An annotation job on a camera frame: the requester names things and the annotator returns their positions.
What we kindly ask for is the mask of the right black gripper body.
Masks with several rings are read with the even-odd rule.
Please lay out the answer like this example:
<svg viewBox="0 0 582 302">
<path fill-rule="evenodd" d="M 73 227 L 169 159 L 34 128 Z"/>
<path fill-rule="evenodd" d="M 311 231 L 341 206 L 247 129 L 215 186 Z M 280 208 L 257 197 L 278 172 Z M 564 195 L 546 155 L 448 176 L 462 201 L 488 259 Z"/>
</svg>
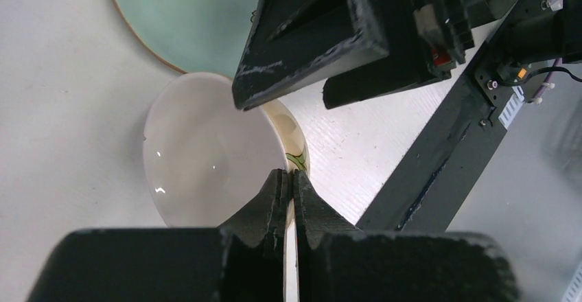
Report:
<svg viewBox="0 0 582 302">
<path fill-rule="evenodd" d="M 474 47 L 469 8 L 486 0 L 377 0 L 384 11 L 391 78 L 446 80 Z"/>
</svg>

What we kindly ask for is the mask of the plain white bowl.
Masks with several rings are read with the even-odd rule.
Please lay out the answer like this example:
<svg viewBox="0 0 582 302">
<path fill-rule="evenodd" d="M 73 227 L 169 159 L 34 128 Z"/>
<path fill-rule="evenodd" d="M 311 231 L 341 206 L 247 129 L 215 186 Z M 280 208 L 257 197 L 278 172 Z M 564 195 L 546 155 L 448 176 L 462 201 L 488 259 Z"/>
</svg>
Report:
<svg viewBox="0 0 582 302">
<path fill-rule="evenodd" d="M 172 80 L 150 107 L 143 165 L 169 227 L 216 227 L 254 198 L 273 169 L 310 170 L 303 131 L 279 100 L 239 111 L 217 73 Z"/>
</svg>

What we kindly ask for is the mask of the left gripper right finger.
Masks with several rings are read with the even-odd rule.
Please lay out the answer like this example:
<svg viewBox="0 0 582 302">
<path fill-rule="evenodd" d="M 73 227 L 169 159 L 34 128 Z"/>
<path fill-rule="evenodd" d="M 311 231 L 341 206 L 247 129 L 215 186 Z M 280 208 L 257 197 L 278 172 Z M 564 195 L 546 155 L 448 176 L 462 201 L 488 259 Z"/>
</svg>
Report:
<svg viewBox="0 0 582 302">
<path fill-rule="evenodd" d="M 517 301 L 505 252 L 470 233 L 363 231 L 293 174 L 301 301 Z"/>
</svg>

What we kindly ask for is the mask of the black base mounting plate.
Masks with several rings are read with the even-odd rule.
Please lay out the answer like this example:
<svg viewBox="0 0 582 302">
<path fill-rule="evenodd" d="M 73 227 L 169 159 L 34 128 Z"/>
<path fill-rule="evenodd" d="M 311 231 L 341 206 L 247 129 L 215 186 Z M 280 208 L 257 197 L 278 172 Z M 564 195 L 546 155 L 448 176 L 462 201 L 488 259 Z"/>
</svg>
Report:
<svg viewBox="0 0 582 302">
<path fill-rule="evenodd" d="M 528 92 L 534 64 L 507 49 L 516 29 L 551 15 L 548 0 L 517 0 L 358 220 L 363 230 L 442 232 L 486 168 Z"/>
</svg>

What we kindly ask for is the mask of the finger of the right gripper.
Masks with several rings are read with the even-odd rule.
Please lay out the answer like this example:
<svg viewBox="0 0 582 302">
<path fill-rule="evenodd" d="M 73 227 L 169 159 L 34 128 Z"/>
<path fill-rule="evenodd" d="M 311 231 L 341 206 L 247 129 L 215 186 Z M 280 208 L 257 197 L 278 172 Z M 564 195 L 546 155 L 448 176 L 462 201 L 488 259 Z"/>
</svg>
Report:
<svg viewBox="0 0 582 302">
<path fill-rule="evenodd" d="M 259 0 L 234 105 L 250 110 L 388 53 L 376 0 Z"/>
<path fill-rule="evenodd" d="M 323 102 L 333 109 L 436 81 L 437 76 L 423 62 L 385 58 L 327 79 Z"/>
</svg>

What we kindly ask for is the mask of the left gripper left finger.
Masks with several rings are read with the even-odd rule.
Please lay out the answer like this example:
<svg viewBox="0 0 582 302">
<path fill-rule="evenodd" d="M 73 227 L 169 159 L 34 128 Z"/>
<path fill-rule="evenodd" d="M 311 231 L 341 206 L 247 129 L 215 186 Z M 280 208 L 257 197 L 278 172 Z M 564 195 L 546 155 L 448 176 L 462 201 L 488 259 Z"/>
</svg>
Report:
<svg viewBox="0 0 582 302">
<path fill-rule="evenodd" d="M 30 301 L 282 301 L 291 175 L 217 227 L 82 229 L 49 255 Z"/>
</svg>

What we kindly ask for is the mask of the teal flower plate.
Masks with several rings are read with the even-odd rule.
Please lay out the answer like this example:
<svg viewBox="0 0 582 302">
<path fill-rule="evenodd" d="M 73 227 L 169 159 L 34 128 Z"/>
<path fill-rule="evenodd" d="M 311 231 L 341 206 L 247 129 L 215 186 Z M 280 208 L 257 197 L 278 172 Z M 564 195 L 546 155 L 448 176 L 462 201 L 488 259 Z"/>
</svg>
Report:
<svg viewBox="0 0 582 302">
<path fill-rule="evenodd" d="M 259 0 L 112 0 L 139 42 L 181 73 L 233 77 Z"/>
</svg>

